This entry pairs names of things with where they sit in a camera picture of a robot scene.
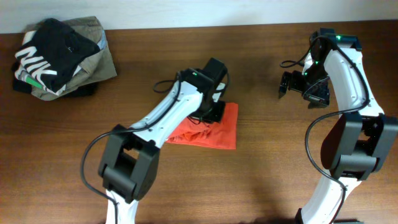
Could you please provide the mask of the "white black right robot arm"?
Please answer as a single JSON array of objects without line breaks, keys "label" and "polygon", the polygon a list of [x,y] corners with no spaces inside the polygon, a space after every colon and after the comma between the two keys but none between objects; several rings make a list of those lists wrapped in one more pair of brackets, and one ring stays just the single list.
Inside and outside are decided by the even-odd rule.
[{"label": "white black right robot arm", "polygon": [[[385,115],[374,98],[358,37],[321,28],[310,36],[309,42],[301,59],[280,63],[282,68],[300,65],[302,70],[283,73],[279,96],[293,90],[309,102],[309,108],[326,108],[330,104],[328,86],[332,85],[338,111],[315,119],[305,132],[307,157],[322,177],[294,221],[336,223],[350,193],[382,168],[397,137],[397,118]],[[318,166],[310,154],[310,132],[317,123],[332,116],[339,119],[323,140],[322,164]]]}]

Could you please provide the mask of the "red orange t-shirt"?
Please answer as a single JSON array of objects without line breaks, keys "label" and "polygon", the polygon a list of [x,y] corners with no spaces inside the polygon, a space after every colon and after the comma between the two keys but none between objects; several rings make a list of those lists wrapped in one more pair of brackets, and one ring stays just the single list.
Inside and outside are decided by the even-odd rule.
[{"label": "red orange t-shirt", "polygon": [[238,108],[237,103],[227,103],[219,123],[200,123],[199,121],[185,118],[167,138],[166,142],[235,150]]}]

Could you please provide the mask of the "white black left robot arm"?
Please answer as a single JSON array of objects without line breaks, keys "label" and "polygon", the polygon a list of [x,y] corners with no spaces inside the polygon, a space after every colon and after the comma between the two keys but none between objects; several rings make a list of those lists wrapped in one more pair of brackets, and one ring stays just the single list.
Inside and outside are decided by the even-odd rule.
[{"label": "white black left robot arm", "polygon": [[225,103],[219,98],[227,88],[226,68],[177,72],[167,96],[144,118],[125,128],[116,125],[98,167],[108,200],[107,223],[134,223],[139,201],[157,176],[160,149],[177,126],[188,117],[200,122],[221,120]]}]

